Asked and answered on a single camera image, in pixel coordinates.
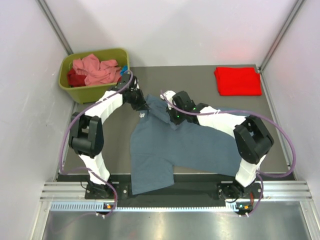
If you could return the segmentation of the blue-grey t-shirt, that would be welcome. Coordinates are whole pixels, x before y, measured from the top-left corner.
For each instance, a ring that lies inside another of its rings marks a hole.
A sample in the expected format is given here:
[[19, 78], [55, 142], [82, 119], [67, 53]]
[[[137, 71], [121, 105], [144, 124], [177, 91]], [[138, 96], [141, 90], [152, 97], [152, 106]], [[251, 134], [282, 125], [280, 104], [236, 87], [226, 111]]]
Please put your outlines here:
[[139, 114], [130, 137], [131, 189], [134, 195], [174, 184], [174, 167], [234, 177], [241, 156], [230, 135], [211, 127], [171, 122], [167, 104], [148, 95], [149, 110]]

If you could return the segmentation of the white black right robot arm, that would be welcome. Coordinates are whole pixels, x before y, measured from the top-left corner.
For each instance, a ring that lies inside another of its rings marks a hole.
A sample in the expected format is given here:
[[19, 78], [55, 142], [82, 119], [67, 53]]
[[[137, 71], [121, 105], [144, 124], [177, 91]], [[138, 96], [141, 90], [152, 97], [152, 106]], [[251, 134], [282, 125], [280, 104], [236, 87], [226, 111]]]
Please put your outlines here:
[[229, 190], [220, 195], [234, 200], [249, 195], [256, 181], [256, 174], [274, 144], [274, 139], [262, 120], [254, 115], [223, 113], [205, 103], [195, 104], [185, 91], [176, 93], [168, 90], [161, 93], [160, 98], [167, 103], [166, 111], [174, 124], [187, 121], [210, 127], [235, 140], [241, 161]]

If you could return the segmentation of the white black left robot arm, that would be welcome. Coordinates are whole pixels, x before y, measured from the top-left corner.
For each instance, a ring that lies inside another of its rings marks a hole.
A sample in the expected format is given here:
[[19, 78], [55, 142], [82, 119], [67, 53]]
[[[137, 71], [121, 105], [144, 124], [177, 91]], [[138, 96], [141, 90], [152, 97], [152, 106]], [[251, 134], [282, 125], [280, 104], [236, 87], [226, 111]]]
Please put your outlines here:
[[139, 87], [139, 80], [127, 70], [118, 83], [84, 112], [75, 112], [71, 117], [68, 145], [84, 162], [89, 173], [86, 199], [109, 199], [115, 196], [114, 187], [108, 183], [108, 171], [102, 150], [104, 147], [103, 124], [110, 115], [128, 103], [134, 111], [147, 111], [148, 104]]

